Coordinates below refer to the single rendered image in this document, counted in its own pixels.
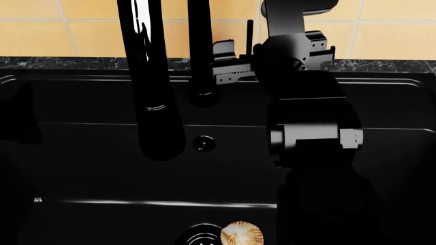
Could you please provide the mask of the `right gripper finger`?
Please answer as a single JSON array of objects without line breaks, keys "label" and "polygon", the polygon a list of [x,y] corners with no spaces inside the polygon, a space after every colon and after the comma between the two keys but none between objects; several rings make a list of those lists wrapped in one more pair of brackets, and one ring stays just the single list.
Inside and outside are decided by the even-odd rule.
[{"label": "right gripper finger", "polygon": [[241,54],[237,57],[233,39],[215,42],[213,58],[211,67],[217,85],[236,83],[241,78],[255,76],[251,70],[251,56]]},{"label": "right gripper finger", "polygon": [[306,70],[320,70],[323,63],[334,60],[336,48],[328,47],[327,38],[321,31],[307,31],[305,35],[310,41],[309,56],[305,60]]}]

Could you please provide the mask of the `thin black faucet lever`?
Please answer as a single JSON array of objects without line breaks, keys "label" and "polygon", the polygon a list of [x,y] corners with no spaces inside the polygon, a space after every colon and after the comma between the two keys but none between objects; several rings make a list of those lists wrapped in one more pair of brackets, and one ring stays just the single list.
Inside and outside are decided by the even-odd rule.
[{"label": "thin black faucet lever", "polygon": [[253,47],[253,20],[247,20],[246,55],[251,56]]}]

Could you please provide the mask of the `round sink overflow hole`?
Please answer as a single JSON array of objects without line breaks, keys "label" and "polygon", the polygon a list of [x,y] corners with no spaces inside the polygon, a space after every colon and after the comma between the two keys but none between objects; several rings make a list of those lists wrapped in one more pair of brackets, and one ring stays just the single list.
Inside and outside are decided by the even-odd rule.
[{"label": "round sink overflow hole", "polygon": [[210,136],[201,135],[194,138],[192,145],[200,152],[210,152],[211,150],[214,150],[216,141]]}]

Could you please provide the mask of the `black gooseneck sink faucet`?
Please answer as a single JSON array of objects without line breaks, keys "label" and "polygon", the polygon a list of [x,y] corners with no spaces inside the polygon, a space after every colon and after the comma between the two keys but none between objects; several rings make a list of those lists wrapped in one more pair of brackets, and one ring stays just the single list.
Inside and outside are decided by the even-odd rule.
[{"label": "black gooseneck sink faucet", "polygon": [[[142,154],[169,161],[187,144],[170,85],[161,0],[116,0],[123,44],[134,92]],[[219,99],[213,75],[213,39],[209,0],[187,0],[192,104],[211,107]]]}]

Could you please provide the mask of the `black kitchen sink basin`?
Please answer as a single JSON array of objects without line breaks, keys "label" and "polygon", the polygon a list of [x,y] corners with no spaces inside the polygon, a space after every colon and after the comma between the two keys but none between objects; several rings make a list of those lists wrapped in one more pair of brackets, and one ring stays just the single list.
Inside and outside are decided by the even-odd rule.
[{"label": "black kitchen sink basin", "polygon": [[[436,75],[330,73],[355,109],[354,169],[381,197],[382,245],[436,245]],[[0,70],[0,245],[174,245],[197,224],[254,224],[277,245],[277,186],[268,152],[272,99],[253,78],[191,103],[189,73],[170,85],[184,151],[142,154],[127,71]],[[216,141],[200,152],[201,135]]]}]

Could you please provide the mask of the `round sink drain strainer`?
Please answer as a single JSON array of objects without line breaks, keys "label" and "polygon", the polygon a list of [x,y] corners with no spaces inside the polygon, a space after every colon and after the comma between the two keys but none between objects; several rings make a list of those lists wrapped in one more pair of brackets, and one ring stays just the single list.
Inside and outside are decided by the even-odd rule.
[{"label": "round sink drain strainer", "polygon": [[178,236],[174,245],[223,245],[220,226],[197,224],[187,228]]}]

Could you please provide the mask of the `tan ribbed scallop shell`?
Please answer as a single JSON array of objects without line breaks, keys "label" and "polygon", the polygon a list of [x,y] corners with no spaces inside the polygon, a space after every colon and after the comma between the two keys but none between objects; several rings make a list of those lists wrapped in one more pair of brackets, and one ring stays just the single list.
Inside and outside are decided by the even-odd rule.
[{"label": "tan ribbed scallop shell", "polygon": [[236,221],[225,226],[220,232],[222,245],[264,245],[260,228],[245,221]]}]

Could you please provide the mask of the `dark marble countertop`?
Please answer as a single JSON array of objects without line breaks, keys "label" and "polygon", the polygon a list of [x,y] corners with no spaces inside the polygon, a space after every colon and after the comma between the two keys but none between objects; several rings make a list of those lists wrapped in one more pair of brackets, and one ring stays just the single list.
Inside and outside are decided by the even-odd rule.
[{"label": "dark marble countertop", "polygon": [[[427,73],[436,75],[436,61],[344,59],[322,63],[331,72]],[[0,69],[87,69],[127,70],[125,58],[116,57],[44,57],[0,56]]]}]

